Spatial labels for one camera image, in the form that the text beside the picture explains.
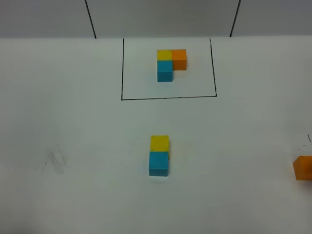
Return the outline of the template blue cube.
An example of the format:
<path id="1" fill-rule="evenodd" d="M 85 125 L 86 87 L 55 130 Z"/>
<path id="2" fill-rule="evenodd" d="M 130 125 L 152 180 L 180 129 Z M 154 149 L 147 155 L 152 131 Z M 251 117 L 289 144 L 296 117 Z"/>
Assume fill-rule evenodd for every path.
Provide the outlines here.
<path id="1" fill-rule="evenodd" d="M 173 62 L 171 60 L 157 61 L 157 81 L 158 82 L 173 81 Z"/>

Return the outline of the template yellow cube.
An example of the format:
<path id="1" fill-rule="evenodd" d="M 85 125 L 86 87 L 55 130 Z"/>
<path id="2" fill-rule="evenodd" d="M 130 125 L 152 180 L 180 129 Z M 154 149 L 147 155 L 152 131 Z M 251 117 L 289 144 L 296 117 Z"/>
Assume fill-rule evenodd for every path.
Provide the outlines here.
<path id="1" fill-rule="evenodd" d="M 157 50 L 157 60 L 172 60 L 172 51 L 171 50 Z"/>

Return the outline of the template orange cube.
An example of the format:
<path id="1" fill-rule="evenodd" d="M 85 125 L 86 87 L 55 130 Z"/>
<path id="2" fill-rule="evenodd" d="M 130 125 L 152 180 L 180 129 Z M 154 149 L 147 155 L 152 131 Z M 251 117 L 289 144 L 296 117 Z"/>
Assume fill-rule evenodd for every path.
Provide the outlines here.
<path id="1" fill-rule="evenodd" d="M 186 49 L 172 50 L 173 70 L 187 70 L 187 51 Z"/>

